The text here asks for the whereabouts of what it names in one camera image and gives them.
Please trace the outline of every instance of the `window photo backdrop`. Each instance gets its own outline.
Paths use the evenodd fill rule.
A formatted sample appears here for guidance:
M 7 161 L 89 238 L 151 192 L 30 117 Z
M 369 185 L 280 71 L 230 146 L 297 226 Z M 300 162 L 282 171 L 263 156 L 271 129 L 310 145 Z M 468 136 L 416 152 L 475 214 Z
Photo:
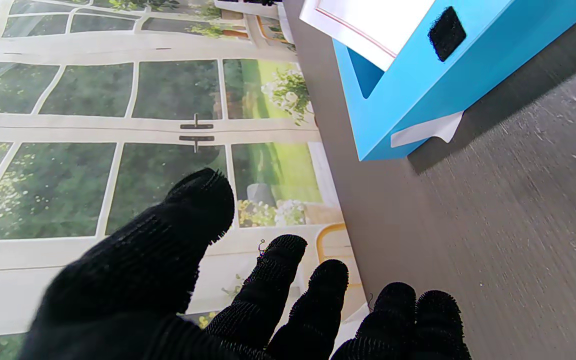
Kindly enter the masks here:
M 180 316 L 205 327 L 285 233 L 308 246 L 281 323 L 331 258 L 350 269 L 342 319 L 365 305 L 279 16 L 179 3 L 0 0 L 0 360 L 64 265 L 205 167 L 227 175 L 235 221 Z

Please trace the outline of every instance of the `green lawn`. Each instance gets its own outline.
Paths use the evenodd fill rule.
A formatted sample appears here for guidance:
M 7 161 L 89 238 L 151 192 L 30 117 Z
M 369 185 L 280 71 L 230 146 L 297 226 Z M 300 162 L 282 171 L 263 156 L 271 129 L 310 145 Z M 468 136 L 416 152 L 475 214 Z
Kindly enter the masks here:
M 237 157 L 249 159 L 247 176 L 238 176 L 244 169 L 235 166 L 235 181 L 242 186 L 238 189 L 240 196 L 245 194 L 248 185 L 265 183 L 272 188 L 276 200 L 322 202 L 308 144 L 254 143 L 236 145 L 234 151 L 246 151 L 245 155 L 238 153 Z
M 295 65 L 250 59 L 242 60 L 240 64 L 243 117 L 290 118 L 290 114 L 274 105 L 261 88 L 275 79 L 275 73 L 294 69 Z M 233 152 L 240 159 L 238 166 L 235 165 L 238 196 L 245 197 L 246 187 L 251 184 L 265 183 L 272 188 L 276 200 L 322 202 L 307 143 L 234 145 Z
M 244 98 L 244 116 L 249 119 L 290 118 L 290 114 L 279 109 L 270 101 L 261 87 L 275 79 L 274 73 L 294 68 L 294 64 L 276 61 L 242 61 L 241 64 L 246 96 Z

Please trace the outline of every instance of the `blue box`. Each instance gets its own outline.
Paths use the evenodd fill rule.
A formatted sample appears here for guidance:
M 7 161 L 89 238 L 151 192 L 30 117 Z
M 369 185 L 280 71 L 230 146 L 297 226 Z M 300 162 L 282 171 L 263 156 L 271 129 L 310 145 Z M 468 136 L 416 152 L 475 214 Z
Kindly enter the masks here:
M 429 31 L 449 7 L 466 37 L 443 62 Z M 404 158 L 440 130 L 449 141 L 464 110 L 574 23 L 576 0 L 437 0 L 386 72 L 334 41 L 359 160 Z

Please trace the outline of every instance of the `gray wood surface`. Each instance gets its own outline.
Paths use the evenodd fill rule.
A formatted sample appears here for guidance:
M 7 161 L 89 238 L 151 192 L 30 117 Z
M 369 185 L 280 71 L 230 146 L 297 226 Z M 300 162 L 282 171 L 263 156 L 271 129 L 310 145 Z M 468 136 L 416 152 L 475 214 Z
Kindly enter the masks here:
M 576 25 L 450 143 L 359 162 L 331 40 L 301 6 L 285 0 L 366 294 L 450 292 L 475 359 L 576 359 Z

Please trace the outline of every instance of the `black knit glove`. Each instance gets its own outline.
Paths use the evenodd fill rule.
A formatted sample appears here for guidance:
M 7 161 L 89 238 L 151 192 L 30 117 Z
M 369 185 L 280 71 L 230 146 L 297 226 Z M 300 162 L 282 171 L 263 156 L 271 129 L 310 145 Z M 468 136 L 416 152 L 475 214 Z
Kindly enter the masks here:
M 232 304 L 205 330 L 176 315 L 188 308 L 206 248 L 230 228 L 228 180 L 205 169 L 66 266 L 46 290 L 20 360 L 327 360 L 337 335 L 348 269 L 328 260 L 274 335 L 306 241 L 273 240 Z M 459 310 L 443 292 L 418 303 L 391 284 L 357 337 L 335 360 L 466 359 Z

